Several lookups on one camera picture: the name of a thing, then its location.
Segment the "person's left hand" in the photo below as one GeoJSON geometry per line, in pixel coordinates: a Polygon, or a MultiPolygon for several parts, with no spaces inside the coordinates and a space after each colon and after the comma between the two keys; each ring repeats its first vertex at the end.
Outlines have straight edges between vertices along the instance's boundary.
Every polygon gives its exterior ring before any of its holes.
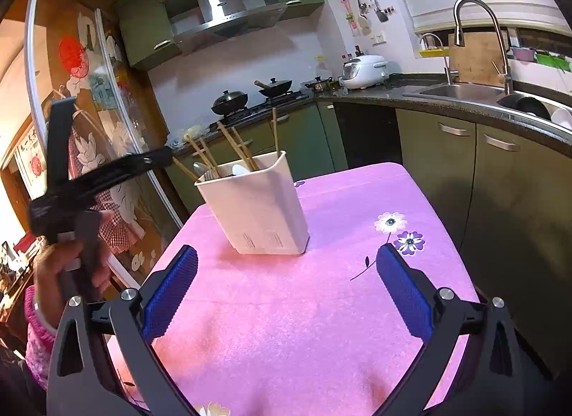
{"type": "MultiPolygon", "coordinates": [[[[91,276],[91,282],[98,291],[97,299],[109,287],[110,251],[103,241],[98,242],[99,261],[91,276]]],[[[68,264],[79,258],[83,244],[79,240],[60,242],[47,247],[40,255],[34,272],[36,299],[46,323],[54,329],[58,328],[63,315],[65,301],[58,282],[59,274],[68,264]]]]}

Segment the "pink knitted sleeve forearm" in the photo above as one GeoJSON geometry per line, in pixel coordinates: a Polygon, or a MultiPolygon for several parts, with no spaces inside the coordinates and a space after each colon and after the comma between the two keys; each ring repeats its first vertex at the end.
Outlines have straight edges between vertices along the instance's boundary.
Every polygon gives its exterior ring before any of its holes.
{"type": "Polygon", "coordinates": [[[34,285],[25,291],[24,315],[28,323],[25,361],[36,382],[46,391],[56,330],[40,310],[34,285]]]}

